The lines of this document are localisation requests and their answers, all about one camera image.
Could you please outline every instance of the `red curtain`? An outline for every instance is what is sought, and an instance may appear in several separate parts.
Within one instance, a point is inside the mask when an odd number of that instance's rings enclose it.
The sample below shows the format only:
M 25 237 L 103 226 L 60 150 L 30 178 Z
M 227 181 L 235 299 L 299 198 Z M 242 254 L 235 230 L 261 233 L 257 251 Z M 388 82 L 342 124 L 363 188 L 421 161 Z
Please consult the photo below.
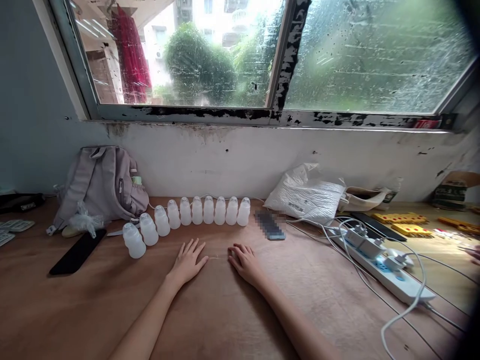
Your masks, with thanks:
M 145 88 L 151 88 L 149 65 L 145 59 L 135 20 L 117 5 L 111 12 L 111 30 L 115 36 L 125 104 L 147 101 Z

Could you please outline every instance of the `window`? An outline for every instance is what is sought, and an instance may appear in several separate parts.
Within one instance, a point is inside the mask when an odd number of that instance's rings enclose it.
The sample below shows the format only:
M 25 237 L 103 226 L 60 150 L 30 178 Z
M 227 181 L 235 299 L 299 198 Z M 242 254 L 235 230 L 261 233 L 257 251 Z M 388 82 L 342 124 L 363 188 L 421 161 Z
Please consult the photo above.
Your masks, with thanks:
M 214 0 L 203 0 L 203 7 L 205 9 L 205 14 L 211 14 L 212 13 L 213 2 L 214 2 Z
M 451 129 L 476 66 L 450 0 L 49 1 L 92 120 Z
M 450 0 L 313 0 L 285 108 L 433 114 L 473 48 Z

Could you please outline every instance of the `white plastic bottle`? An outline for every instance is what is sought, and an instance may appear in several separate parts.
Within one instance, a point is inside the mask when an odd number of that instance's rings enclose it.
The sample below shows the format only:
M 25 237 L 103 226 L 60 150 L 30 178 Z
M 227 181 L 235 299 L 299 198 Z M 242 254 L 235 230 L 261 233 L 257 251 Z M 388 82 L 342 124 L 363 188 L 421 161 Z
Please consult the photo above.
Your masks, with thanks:
M 240 208 L 238 209 L 238 216 L 236 218 L 236 222 L 240 226 L 247 226 L 249 223 L 249 216 L 250 216 L 250 199 L 248 197 L 244 197 L 241 200 Z
M 202 200 L 198 196 L 193 198 L 193 203 L 191 204 L 191 220 L 195 225 L 200 225 L 204 221 Z
M 140 215 L 140 230 L 145 245 L 153 246 L 159 241 L 159 233 L 155 228 L 155 223 L 146 212 Z
M 190 201 L 186 197 L 180 199 L 180 222 L 184 226 L 188 226 L 192 223 Z
M 123 240 L 130 256 L 134 259 L 141 258 L 147 251 L 147 247 L 142 241 L 142 235 L 140 235 L 139 230 L 131 222 L 127 222 L 123 225 L 122 232 Z
M 180 213 L 179 207 L 177 206 L 175 200 L 172 199 L 168 201 L 166 211 L 168 212 L 168 223 L 170 224 L 170 229 L 178 229 L 180 227 Z
M 158 235 L 164 237 L 170 234 L 169 218 L 167 217 L 164 207 L 161 205 L 155 208 L 155 224 Z
M 207 195 L 203 203 L 203 222 L 211 224 L 214 222 L 214 199 Z
M 228 225 L 235 225 L 237 223 L 237 213 L 239 212 L 239 201 L 235 196 L 232 196 L 228 201 L 226 208 L 225 222 Z
M 216 200 L 214 220 L 217 225 L 225 223 L 225 198 L 223 196 Z
M 399 193 L 403 180 L 404 180 L 403 177 L 395 177 L 394 179 L 391 179 L 383 186 L 389 189 L 390 192 L 385 196 L 385 199 L 383 199 L 383 201 L 375 209 L 388 210 L 390 208 L 390 202 Z

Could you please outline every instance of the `clear plastic wrap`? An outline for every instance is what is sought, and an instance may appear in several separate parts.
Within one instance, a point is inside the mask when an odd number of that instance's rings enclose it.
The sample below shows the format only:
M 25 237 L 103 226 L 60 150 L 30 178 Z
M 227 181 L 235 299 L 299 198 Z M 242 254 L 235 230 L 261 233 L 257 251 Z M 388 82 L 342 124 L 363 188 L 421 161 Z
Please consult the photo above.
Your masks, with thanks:
M 320 224 L 334 218 L 345 183 L 341 177 L 321 173 L 319 167 L 303 163 L 285 172 L 264 206 Z
M 78 231 L 88 231 L 92 238 L 97 236 L 96 231 L 104 227 L 104 218 L 101 215 L 90 216 L 85 203 L 79 201 L 76 205 L 76 214 L 68 220 L 70 226 Z

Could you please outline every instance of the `backpack strap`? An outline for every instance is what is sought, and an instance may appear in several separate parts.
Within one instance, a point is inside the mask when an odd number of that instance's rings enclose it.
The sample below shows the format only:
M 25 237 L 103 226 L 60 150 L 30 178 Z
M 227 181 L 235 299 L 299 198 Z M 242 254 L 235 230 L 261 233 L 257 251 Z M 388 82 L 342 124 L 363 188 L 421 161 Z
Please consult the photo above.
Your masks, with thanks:
M 105 147 L 83 147 L 80 150 L 72 181 L 65 190 L 53 225 L 46 230 L 48 235 L 53 235 L 56 230 L 63 229 L 67 225 L 67 221 L 75 215 L 78 202 L 85 199 L 97 160 L 104 153 Z

